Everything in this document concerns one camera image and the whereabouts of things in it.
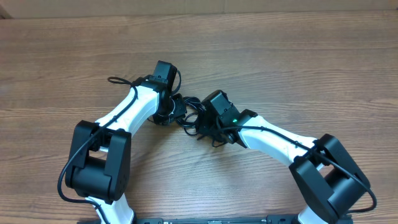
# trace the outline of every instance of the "wooden surface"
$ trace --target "wooden surface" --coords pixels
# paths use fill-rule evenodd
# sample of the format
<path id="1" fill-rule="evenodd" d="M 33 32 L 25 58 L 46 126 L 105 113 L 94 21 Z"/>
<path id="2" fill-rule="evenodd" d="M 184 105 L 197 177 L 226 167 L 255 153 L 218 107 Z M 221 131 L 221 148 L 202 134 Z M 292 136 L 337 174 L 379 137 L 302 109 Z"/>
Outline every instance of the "wooden surface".
<path id="1" fill-rule="evenodd" d="M 0 0 L 5 18 L 395 10 L 398 0 Z"/>
<path id="2" fill-rule="evenodd" d="M 135 80 L 158 60 L 182 72 L 184 96 L 222 89 L 240 111 L 293 133 L 335 135 L 379 199 L 355 222 L 397 223 L 397 11 L 0 21 L 1 223 L 96 217 L 56 191 L 73 128 L 127 95 L 108 76 Z M 152 123 L 132 139 L 126 195 L 138 217 L 258 217 L 305 205 L 288 168 L 268 155 L 213 149 Z"/>

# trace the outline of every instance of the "wooden table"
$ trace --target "wooden table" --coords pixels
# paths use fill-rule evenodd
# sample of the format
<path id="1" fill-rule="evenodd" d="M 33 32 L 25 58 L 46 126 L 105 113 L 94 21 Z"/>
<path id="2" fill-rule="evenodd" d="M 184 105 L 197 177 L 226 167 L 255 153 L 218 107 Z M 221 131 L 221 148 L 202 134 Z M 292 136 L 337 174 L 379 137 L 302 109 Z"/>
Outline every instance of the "wooden table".
<path id="1" fill-rule="evenodd" d="M 73 128 L 127 95 L 108 76 L 135 80 L 158 60 L 182 72 L 184 96 L 222 89 L 240 111 L 293 133 L 335 135 L 379 200 L 355 222 L 398 222 L 398 12 L 366 11 L 0 21 L 1 223 L 96 218 L 57 194 Z M 268 155 L 214 149 L 152 123 L 132 139 L 126 195 L 138 217 L 262 217 L 305 206 L 288 168 Z"/>

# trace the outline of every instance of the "black and white robotic arm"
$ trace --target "black and white robotic arm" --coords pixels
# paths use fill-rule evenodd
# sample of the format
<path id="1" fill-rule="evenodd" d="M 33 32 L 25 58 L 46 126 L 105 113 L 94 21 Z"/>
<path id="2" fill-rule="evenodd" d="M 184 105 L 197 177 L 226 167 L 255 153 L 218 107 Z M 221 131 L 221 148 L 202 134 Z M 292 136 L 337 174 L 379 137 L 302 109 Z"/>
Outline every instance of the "black and white robotic arm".
<path id="1" fill-rule="evenodd" d="M 172 90 L 177 73 L 180 75 L 172 64 L 159 61 L 153 75 L 132 83 L 111 77 L 110 82 L 131 86 L 128 96 L 95 123 L 81 121 L 77 124 L 69 161 L 58 180 L 58 192 L 66 201 L 92 204 L 100 217 L 92 223 L 140 224 L 124 195 L 129 181 L 131 138 L 150 116 L 156 124 L 177 121 L 187 127 L 182 124 L 187 120 L 182 118 L 187 112 L 185 105 L 192 106 L 192 103 L 176 94 L 181 76 L 177 89 Z M 274 218 L 278 218 L 279 223 L 352 223 L 350 218 L 345 219 L 348 209 L 365 192 L 373 194 L 366 176 L 333 136 L 303 137 L 268 123 L 253 111 L 240 113 L 221 90 L 196 104 L 202 109 L 190 127 L 202 137 L 210 136 L 222 144 L 238 143 L 260 150 L 289 167 L 308 206 L 298 215 L 268 216 L 260 219 L 261 223 L 270 223 Z M 106 160 L 90 156 L 90 151 L 98 150 L 108 153 Z M 330 164 L 335 168 L 322 177 L 319 170 Z M 75 189 L 85 200 L 73 200 L 62 194 L 63 175 L 67 187 Z M 199 224 L 202 221 L 175 220 L 174 223 Z"/>

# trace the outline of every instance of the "robotic arm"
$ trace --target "robotic arm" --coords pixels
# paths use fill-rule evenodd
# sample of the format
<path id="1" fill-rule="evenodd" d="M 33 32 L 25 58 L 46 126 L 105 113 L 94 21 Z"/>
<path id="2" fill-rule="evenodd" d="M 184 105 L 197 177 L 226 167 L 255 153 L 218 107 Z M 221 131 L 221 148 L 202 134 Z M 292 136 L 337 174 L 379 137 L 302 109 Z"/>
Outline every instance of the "robotic arm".
<path id="1" fill-rule="evenodd" d="M 298 215 L 268 215 L 260 219 L 137 219 L 124 195 L 129 181 L 131 138 L 149 116 L 153 117 L 155 124 L 165 125 L 177 121 L 182 125 L 182 118 L 187 112 L 185 103 L 189 104 L 181 94 L 176 94 L 181 76 L 180 84 L 172 91 L 177 73 L 180 75 L 172 64 L 159 61 L 153 75 L 138 78 L 132 83 L 121 78 L 108 79 L 113 83 L 131 85 L 128 96 L 95 123 L 81 121 L 77 124 L 69 161 L 63 173 L 67 187 L 75 189 L 79 196 L 86 198 L 80 201 L 95 207 L 100 220 L 91 223 L 353 222 L 346 216 L 348 209 L 366 191 L 371 195 L 373 193 L 369 189 L 368 179 L 339 140 L 328 134 L 320 139 L 299 136 L 268 123 L 253 111 L 244 110 L 240 113 L 221 90 L 213 92 L 202 102 L 196 102 L 204 109 L 200 110 L 197 121 L 190 127 L 195 128 L 202 137 L 211 136 L 213 141 L 222 144 L 238 143 L 245 148 L 258 149 L 288 166 L 308 206 Z M 90 151 L 98 150 L 108 153 L 106 160 L 90 156 Z M 319 170 L 330 164 L 335 168 L 323 178 Z M 76 202 L 63 196 L 59 182 L 62 177 L 63 174 L 58 180 L 61 198 Z"/>

